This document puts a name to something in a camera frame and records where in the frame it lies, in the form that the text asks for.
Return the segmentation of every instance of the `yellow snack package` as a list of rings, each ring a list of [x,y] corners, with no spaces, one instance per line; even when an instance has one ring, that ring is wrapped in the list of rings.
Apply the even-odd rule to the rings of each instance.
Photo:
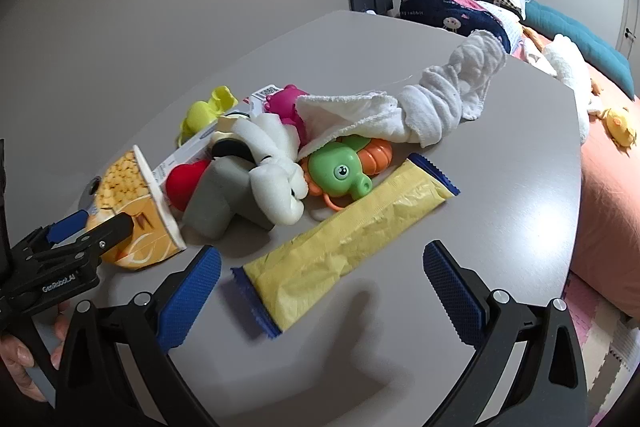
[[[130,241],[106,252],[109,263],[137,270],[160,263],[186,248],[178,224],[138,146],[105,172],[86,229],[91,230],[121,212],[133,218]]]
[[[442,172],[414,153],[367,196],[232,272],[256,321],[275,338],[340,277],[459,193]]]

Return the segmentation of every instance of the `striped rug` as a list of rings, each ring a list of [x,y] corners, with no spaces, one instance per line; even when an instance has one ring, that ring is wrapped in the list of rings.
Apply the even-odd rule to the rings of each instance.
[[[587,376],[590,427],[609,412],[640,362],[638,328],[625,324],[625,315],[574,273],[564,286],[578,334]]]

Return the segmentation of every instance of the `tabletop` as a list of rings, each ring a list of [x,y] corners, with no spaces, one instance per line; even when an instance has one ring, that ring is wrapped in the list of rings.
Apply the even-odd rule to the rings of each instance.
[[[154,167],[172,152],[194,100],[227,85],[237,98],[276,84],[314,94],[371,89],[395,94],[425,67],[445,64],[463,37],[381,16],[334,12],[285,34],[189,90],[158,114],[136,143]],[[396,149],[396,157],[415,146]],[[580,145],[571,90],[510,58],[491,80],[484,112],[421,151],[460,188],[401,237],[344,277],[272,341],[259,328],[229,268],[268,253],[317,224],[305,215],[265,232],[236,220],[214,245],[223,274],[185,343],[170,356],[221,427],[421,426],[446,397],[473,349],[460,342],[422,270],[424,246],[440,239],[490,289],[522,303],[561,295],[580,200]],[[103,266],[98,305],[153,291],[199,250],[138,273]],[[518,346],[483,417],[513,380]],[[140,389],[138,397],[144,390]],[[152,405],[144,406],[156,415]]]

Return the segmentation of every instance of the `fingernail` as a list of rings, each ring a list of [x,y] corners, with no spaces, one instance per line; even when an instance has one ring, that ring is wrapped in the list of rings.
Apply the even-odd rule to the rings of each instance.
[[[24,346],[18,346],[18,362],[24,367],[33,367],[33,355]]]

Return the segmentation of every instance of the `pink toy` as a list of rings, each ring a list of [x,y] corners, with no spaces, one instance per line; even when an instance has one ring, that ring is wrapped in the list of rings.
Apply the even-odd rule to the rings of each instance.
[[[266,112],[277,114],[284,125],[293,125],[296,128],[300,137],[300,147],[306,144],[305,122],[296,111],[296,100],[301,94],[308,92],[289,84],[284,86],[283,90],[267,95],[267,101],[264,103]]]

